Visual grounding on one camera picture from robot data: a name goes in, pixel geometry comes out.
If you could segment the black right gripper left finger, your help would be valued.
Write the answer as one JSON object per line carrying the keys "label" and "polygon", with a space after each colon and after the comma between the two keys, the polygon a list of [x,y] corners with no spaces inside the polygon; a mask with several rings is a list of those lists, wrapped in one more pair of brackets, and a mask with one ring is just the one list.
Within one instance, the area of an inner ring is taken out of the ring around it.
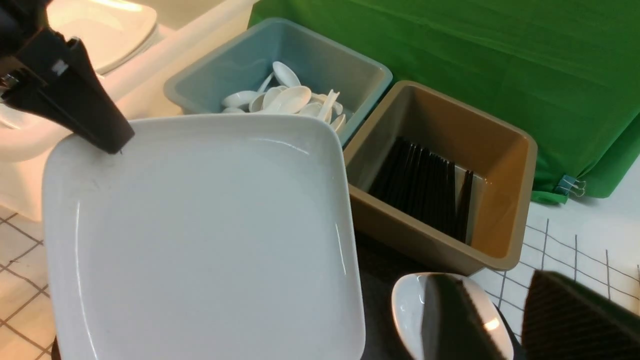
{"label": "black right gripper left finger", "polygon": [[425,360],[509,360],[511,337],[496,306],[478,297],[460,279],[425,278],[420,334]]}

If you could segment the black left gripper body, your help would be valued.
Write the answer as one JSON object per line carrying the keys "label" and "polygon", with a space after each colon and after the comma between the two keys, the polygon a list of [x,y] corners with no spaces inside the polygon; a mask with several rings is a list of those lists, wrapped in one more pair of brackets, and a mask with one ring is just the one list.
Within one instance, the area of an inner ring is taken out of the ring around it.
{"label": "black left gripper body", "polygon": [[46,87],[51,80],[49,0],[3,0],[0,45],[1,86],[18,82]]}

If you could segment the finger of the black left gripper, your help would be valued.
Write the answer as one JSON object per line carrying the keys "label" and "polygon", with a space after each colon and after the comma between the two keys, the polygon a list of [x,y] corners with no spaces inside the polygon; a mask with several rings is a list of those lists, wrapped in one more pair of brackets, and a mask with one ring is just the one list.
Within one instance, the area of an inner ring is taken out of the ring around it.
{"label": "finger of the black left gripper", "polygon": [[78,38],[43,28],[29,39],[1,32],[1,102],[43,117],[116,154],[134,137],[126,117],[107,94]]}

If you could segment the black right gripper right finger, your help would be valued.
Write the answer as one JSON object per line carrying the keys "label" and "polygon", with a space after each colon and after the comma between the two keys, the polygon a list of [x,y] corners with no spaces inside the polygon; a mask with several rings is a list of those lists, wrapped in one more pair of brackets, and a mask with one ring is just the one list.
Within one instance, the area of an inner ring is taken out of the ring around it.
{"label": "black right gripper right finger", "polygon": [[637,360],[640,319],[561,273],[537,270],[521,340],[528,360]]}

